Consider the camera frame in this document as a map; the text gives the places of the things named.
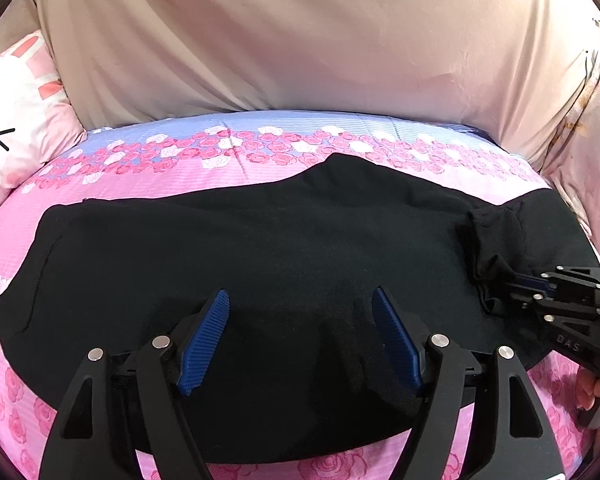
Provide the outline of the person's right hand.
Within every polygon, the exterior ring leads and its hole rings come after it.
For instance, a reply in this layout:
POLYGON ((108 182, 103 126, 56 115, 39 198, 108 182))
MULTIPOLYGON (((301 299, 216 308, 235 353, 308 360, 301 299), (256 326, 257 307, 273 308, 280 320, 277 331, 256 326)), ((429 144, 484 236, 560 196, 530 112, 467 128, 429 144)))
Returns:
POLYGON ((590 370, 580 367, 576 379, 576 399, 578 408, 590 410, 595 401, 600 399, 600 377, 590 370))

